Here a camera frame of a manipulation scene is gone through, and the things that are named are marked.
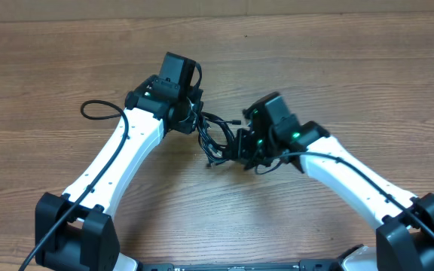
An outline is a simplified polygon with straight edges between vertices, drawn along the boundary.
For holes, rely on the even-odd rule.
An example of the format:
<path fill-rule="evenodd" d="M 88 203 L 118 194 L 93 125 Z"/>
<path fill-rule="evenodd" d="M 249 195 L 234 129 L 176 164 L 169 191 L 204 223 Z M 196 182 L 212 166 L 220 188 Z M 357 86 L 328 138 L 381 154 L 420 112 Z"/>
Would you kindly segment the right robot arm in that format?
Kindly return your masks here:
<path fill-rule="evenodd" d="M 417 196 L 356 159 L 323 126 L 300 123 L 279 93 L 247 109 L 237 159 L 248 169 L 291 164 L 335 192 L 375 234 L 375 246 L 358 245 L 326 270 L 434 270 L 434 193 Z"/>

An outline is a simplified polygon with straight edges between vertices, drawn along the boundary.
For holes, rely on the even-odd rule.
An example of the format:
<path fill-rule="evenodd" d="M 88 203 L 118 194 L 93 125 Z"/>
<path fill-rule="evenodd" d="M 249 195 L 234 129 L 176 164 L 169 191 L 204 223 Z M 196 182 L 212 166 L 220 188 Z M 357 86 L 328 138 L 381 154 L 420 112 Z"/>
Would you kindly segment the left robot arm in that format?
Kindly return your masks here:
<path fill-rule="evenodd" d="M 118 205 L 144 159 L 170 130 L 195 131 L 203 103 L 198 62 L 166 53 L 160 71 L 115 107 L 118 126 L 84 173 L 61 195 L 45 193 L 35 207 L 31 260 L 52 270 L 140 270 L 121 252 Z"/>

